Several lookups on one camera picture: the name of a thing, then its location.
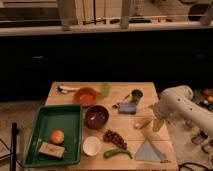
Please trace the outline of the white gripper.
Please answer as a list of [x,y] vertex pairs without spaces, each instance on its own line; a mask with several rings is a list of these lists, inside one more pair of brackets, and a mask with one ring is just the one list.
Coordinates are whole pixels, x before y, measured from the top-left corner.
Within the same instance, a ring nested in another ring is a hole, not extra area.
[[162,101],[156,102],[153,106],[153,113],[155,119],[153,120],[153,131],[158,132],[164,125],[164,121],[170,115],[170,108]]

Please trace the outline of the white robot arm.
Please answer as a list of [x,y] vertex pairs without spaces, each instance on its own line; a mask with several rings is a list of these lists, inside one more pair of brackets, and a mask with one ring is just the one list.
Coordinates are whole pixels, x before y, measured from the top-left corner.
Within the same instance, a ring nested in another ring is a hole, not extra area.
[[178,112],[213,137],[213,113],[192,102],[192,98],[193,91],[186,85],[167,88],[153,105],[153,113],[161,120]]

